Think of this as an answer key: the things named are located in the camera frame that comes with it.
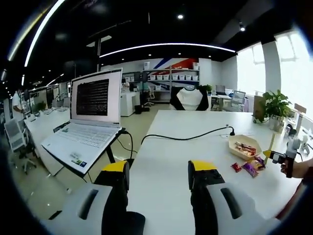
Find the window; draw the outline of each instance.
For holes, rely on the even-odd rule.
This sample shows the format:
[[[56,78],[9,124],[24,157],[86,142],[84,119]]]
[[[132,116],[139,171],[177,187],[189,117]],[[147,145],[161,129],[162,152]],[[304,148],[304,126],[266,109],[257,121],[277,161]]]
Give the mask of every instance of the window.
[[[265,92],[265,64],[261,43],[250,46],[238,53],[237,89],[249,95]]]
[[[313,119],[313,60],[310,59],[305,41],[298,32],[276,37],[280,59],[281,91],[294,104],[307,108],[307,117]]]

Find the laptop keyboard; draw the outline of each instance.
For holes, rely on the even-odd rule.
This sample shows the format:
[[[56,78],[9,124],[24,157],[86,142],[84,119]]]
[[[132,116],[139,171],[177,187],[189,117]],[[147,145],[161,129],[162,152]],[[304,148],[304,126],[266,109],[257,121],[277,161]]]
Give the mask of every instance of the laptop keyboard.
[[[101,147],[115,131],[96,131],[88,128],[64,128],[57,132],[58,136],[93,147]]]

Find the laptop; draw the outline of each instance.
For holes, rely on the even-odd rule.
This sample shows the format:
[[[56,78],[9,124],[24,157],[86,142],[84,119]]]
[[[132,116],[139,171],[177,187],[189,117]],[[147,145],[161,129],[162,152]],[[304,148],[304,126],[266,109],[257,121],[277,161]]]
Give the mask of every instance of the laptop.
[[[223,85],[216,85],[216,94],[226,95],[226,93],[225,93],[225,86],[223,86]]]
[[[70,122],[41,145],[55,158],[86,174],[120,126],[122,69],[73,79]]]

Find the cardboard tray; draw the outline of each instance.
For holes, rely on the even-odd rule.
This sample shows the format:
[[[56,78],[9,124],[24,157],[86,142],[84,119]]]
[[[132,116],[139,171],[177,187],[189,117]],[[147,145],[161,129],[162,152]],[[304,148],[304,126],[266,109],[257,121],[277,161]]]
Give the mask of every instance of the cardboard tray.
[[[238,149],[236,149],[236,145],[235,145],[236,142],[244,143],[244,144],[247,144],[247,145],[250,145],[250,146],[256,148],[256,154],[253,156],[247,156],[246,154],[244,154],[241,151],[239,151]],[[242,158],[245,161],[248,161],[250,158],[258,156],[262,153],[261,147],[259,146],[258,142],[255,139],[250,138],[250,137],[245,136],[245,135],[229,136],[228,147],[229,147],[229,151],[232,154]]]

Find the office desk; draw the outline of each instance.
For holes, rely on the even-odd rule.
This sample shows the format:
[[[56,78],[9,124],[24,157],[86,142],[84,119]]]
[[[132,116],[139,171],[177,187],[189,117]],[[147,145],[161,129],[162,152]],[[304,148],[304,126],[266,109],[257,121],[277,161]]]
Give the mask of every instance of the office desk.
[[[41,114],[34,121],[25,120],[25,124],[34,141],[36,153],[41,158],[45,167],[55,175],[62,169],[62,165],[57,162],[42,146],[41,142],[49,135],[53,134],[53,129],[69,121],[69,109],[64,112],[54,110],[49,115]]]
[[[255,138],[263,150],[268,149],[272,131],[252,123],[251,113],[166,111],[157,113],[148,134],[188,138],[229,124],[236,134]],[[188,161],[212,162],[226,182],[233,183],[255,200],[264,217],[276,216],[292,197],[300,179],[287,179],[280,165],[268,161],[256,178],[244,169],[238,173],[231,164],[244,161],[228,151],[231,129],[211,133],[190,141],[173,141],[148,137],[141,146],[130,170],[128,211],[146,217],[145,235],[191,235],[195,233],[194,216],[188,188]],[[285,152],[282,137],[274,150]]]
[[[135,110],[135,105],[140,105],[139,92],[122,92],[120,100],[121,116],[129,117]]]

